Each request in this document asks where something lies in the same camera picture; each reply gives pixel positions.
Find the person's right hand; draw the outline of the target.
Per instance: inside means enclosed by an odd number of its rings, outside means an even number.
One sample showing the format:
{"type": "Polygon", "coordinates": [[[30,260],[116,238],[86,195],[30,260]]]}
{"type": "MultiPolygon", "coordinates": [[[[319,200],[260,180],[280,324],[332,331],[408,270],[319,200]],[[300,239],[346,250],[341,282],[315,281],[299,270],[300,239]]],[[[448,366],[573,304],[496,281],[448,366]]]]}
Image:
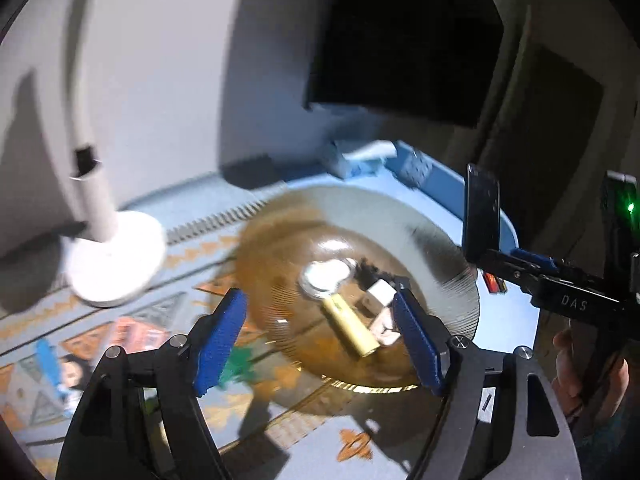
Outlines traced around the person's right hand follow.
{"type": "MultiPolygon", "coordinates": [[[[567,418],[578,415],[582,411],[584,380],[587,377],[587,366],[593,354],[591,344],[596,339],[596,329],[592,326],[570,322],[570,327],[553,337],[556,350],[555,378],[552,389],[560,407],[567,418]]],[[[600,411],[594,416],[596,425],[603,425],[612,418],[627,392],[630,382],[628,362],[622,356],[611,365],[610,374],[605,381],[606,396],[600,411]]]]}

